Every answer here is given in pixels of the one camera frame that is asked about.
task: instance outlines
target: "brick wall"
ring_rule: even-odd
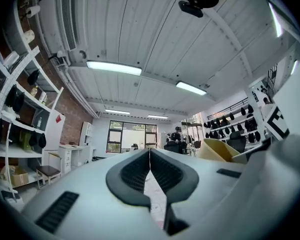
[[[23,8],[19,10],[19,16],[21,16],[26,8]],[[41,65],[43,71],[46,73],[46,75],[50,78],[50,80],[54,83],[54,85],[60,89],[61,87],[64,88],[58,103],[56,104],[55,109],[63,114],[65,116],[65,122],[63,126],[63,131],[61,134],[61,142],[68,144],[69,142],[74,142],[75,144],[79,144],[80,140],[80,133],[81,128],[83,125],[83,122],[93,122],[93,117],[89,115],[84,108],[81,107],[80,104],[76,101],[76,99],[73,97],[73,95],[68,91],[67,87],[64,85],[60,77],[58,76],[54,66],[48,61],[48,54],[46,53],[43,44],[40,40],[40,35],[38,33],[38,29],[36,26],[35,17],[28,19],[24,18],[21,22],[21,26],[23,29],[23,32],[28,30],[33,30],[35,39],[29,43],[29,46],[31,49],[35,48],[36,46],[39,47],[40,53],[36,56],[36,59],[38,63]],[[3,38],[0,38],[0,51],[3,55],[3,57],[6,57],[10,51],[8,49],[7,51],[7,45],[4,43],[5,41]],[[27,75],[25,73],[22,73],[19,78],[17,79],[18,83],[22,85],[28,92],[31,91],[33,86],[29,86],[27,83]],[[56,97],[56,93],[48,93],[48,100],[46,104],[49,104],[50,101],[53,101]],[[40,92],[38,90],[38,93],[36,95],[36,98],[40,96]],[[24,118],[24,121],[31,121],[33,117],[33,112],[30,111],[32,108],[22,108],[23,111],[22,114],[27,115],[27,118]]]

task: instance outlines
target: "yellow chair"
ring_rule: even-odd
[[[238,151],[221,140],[205,138],[196,157],[221,162],[232,162],[232,157],[239,154]]]

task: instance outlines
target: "desk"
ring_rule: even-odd
[[[82,154],[83,146],[76,145],[59,145],[59,156],[61,160],[61,174],[67,174],[72,168],[79,167],[83,164]]]

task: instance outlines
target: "window frame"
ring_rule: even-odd
[[[122,123],[122,128],[121,129],[111,129],[110,128],[111,122]],[[105,151],[107,153],[121,154],[122,137],[123,137],[123,134],[124,134],[125,123],[126,124],[135,124],[135,125],[144,125],[144,148],[146,148],[146,146],[149,146],[149,145],[155,145],[155,147],[157,147],[157,143],[158,143],[158,139],[157,139],[158,138],[158,136],[157,136],[158,126],[156,124],[135,123],[135,122],[124,122],[124,121],[110,120],[109,128],[108,128],[108,137],[107,137],[107,141],[106,141],[106,149],[105,149]],[[155,126],[155,132],[147,131],[147,126]],[[110,132],[117,132],[117,133],[119,132],[119,133],[121,133],[120,142],[110,141]],[[147,143],[147,134],[155,135],[156,143]],[[108,144],[119,144],[120,145],[120,152],[109,152],[108,151]]]

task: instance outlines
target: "floor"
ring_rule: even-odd
[[[39,193],[39,191],[45,187],[47,187],[47,185],[42,186],[41,189],[38,189],[37,182],[33,182],[24,186],[20,186],[16,188],[16,190],[21,196],[24,205],[26,205],[36,194]],[[151,171],[145,180],[144,194],[151,200],[151,217],[162,229],[165,221],[167,197],[159,187]]]

